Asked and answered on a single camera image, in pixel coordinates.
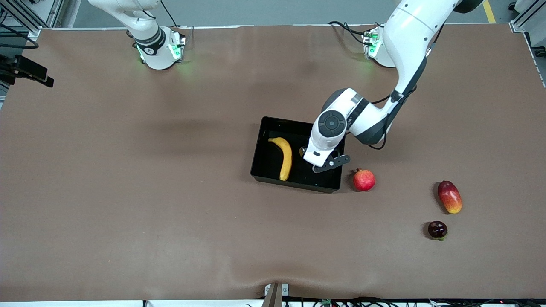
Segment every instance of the caster wheel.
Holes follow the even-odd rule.
[[[535,50],[536,57],[546,57],[546,50],[544,48]]]

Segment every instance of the white robotic arm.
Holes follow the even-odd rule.
[[[153,69],[167,69],[182,59],[185,37],[168,27],[160,27],[148,10],[159,0],[88,0],[127,27],[142,60]]]
[[[351,88],[334,92],[313,124],[304,159],[313,169],[335,167],[331,153],[351,132],[363,144],[377,144],[407,97],[413,92],[426,65],[430,40],[462,0],[403,0],[381,31],[380,40],[398,71],[399,79],[385,106],[377,108]]]

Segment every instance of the brown table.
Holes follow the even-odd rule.
[[[124,31],[43,31],[0,118],[1,300],[546,297],[546,92],[508,25],[447,26],[381,151],[349,137],[342,188],[256,182],[262,116],[373,101],[394,69],[330,27],[198,29],[139,63]],[[351,169],[376,174],[368,193]],[[435,199],[451,180],[465,207]],[[444,242],[424,237],[442,220]]]

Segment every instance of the black tray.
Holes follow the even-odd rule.
[[[313,124],[307,122],[276,119],[273,117],[262,118],[254,160],[250,174],[261,182],[283,186],[303,188],[311,191],[332,193],[339,190],[341,183],[342,167],[327,170],[316,174],[313,165],[300,157],[299,149],[307,146]],[[282,137],[292,147],[292,170],[287,181],[279,180],[279,172],[282,165],[282,151],[277,145],[268,142],[269,138]],[[340,155],[345,148],[345,138],[338,144]]]

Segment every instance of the yellow banana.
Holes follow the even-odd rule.
[[[282,150],[283,160],[279,179],[281,181],[286,181],[288,179],[288,175],[290,174],[290,169],[292,168],[292,148],[283,138],[271,138],[268,139],[268,141],[274,143]]]

